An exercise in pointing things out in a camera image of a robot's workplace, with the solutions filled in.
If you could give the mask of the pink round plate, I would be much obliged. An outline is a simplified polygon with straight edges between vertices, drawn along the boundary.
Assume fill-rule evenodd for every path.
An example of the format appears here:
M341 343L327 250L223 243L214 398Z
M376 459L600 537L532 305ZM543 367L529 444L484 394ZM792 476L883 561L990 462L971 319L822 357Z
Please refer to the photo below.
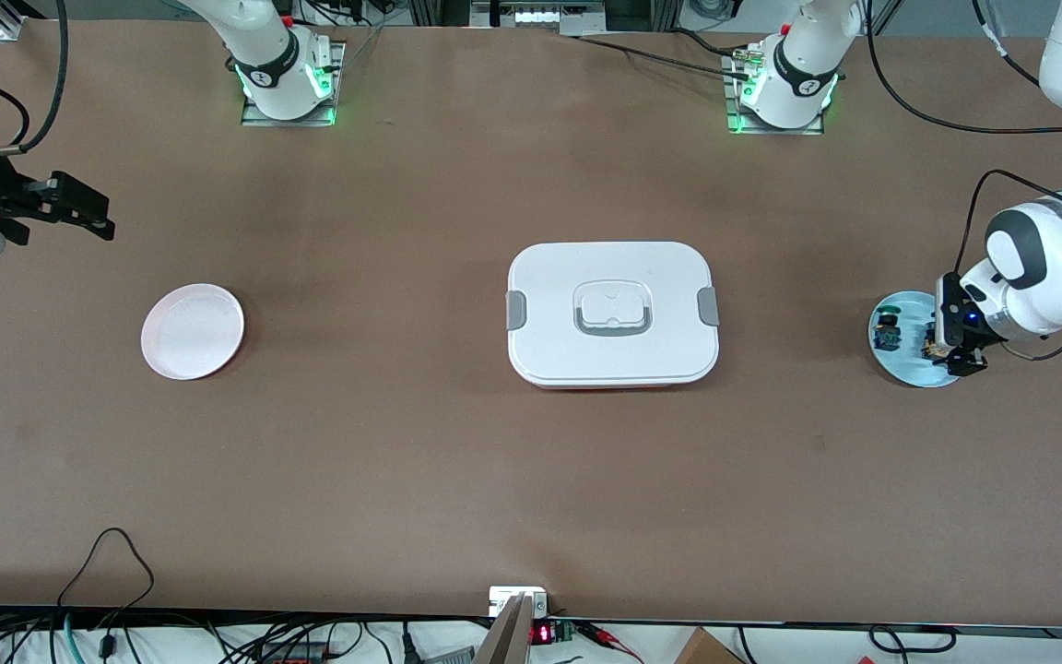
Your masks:
M218 373L241 348L245 314L240 300L215 283L169 291L148 311L140 350L151 370L172 381Z

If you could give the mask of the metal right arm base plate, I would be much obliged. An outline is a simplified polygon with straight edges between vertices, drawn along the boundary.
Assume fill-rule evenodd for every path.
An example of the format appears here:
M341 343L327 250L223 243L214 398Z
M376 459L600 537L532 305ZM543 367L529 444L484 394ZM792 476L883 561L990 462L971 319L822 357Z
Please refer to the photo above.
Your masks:
M263 105L266 89L258 88L240 73L245 100L241 125L264 127L328 127L336 125L338 96L343 72L346 44L331 42L324 35L313 38L306 59L279 81L277 89L288 93L286 101L270 100Z

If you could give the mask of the white metal bracket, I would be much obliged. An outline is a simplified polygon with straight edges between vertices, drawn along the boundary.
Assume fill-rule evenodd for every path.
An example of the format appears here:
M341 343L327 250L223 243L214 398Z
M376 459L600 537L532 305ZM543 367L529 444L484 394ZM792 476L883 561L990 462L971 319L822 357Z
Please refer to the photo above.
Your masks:
M545 619L549 615L549 594L542 586L490 586L489 617L497 618L504 610L506 602L530 596L534 600L534 618Z

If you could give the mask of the light blue round plate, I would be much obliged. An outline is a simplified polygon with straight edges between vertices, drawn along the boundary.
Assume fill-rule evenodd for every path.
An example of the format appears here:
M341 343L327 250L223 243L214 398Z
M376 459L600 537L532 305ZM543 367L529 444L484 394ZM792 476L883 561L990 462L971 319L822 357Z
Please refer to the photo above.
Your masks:
M901 308L900 328L902 331L901 348L895 352L876 351L872 348L872 327L874 311L878 307L893 305ZM928 321L935 321L936 297L927 291L902 290L880 300L874 307L868 320L867 340L873 357L886 374L901 384L914 387L936 388L956 384L958 378L947 373L947 364L931 364L920 357L924 331Z

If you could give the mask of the aluminium frame extrusion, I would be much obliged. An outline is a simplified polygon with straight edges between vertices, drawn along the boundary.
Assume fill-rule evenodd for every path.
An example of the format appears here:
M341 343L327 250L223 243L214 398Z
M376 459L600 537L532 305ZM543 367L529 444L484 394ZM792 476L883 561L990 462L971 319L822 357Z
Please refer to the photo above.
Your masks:
M0 42L16 42L29 20L47 20L47 17L27 0L0 0Z

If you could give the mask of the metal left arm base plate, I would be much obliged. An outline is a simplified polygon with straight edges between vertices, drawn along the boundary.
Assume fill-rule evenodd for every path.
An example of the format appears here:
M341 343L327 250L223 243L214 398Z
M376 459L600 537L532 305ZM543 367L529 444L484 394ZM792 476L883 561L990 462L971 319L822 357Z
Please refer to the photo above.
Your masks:
M823 116L830 105L830 93L838 76L833 76L823 92L817 93L812 121L798 127L771 124L759 116L747 101L755 101L764 81L770 80L764 72L763 51L759 42L750 42L746 49L734 49L732 54L721 56L725 68L724 87L726 96L726 127L734 134L743 135L821 135Z

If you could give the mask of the grey slanted mounting bar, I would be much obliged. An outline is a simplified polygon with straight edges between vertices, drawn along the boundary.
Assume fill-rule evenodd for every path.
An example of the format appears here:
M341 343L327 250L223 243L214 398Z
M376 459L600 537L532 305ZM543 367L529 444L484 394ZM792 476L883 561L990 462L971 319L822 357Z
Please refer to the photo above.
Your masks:
M534 593L507 598L469 664L526 664L535 609Z

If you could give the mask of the white device with lights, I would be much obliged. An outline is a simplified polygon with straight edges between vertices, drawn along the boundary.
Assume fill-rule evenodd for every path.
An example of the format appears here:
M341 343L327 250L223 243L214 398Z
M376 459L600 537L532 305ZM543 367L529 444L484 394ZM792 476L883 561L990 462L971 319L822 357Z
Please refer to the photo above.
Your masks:
M606 33L607 12L603 0L472 0L467 25L582 37Z

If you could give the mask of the brown cardboard box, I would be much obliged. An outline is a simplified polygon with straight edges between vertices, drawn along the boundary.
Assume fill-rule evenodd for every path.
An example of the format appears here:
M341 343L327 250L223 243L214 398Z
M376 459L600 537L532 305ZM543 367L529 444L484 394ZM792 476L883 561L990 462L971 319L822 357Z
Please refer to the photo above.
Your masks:
M673 664L749 664L703 627L695 627Z

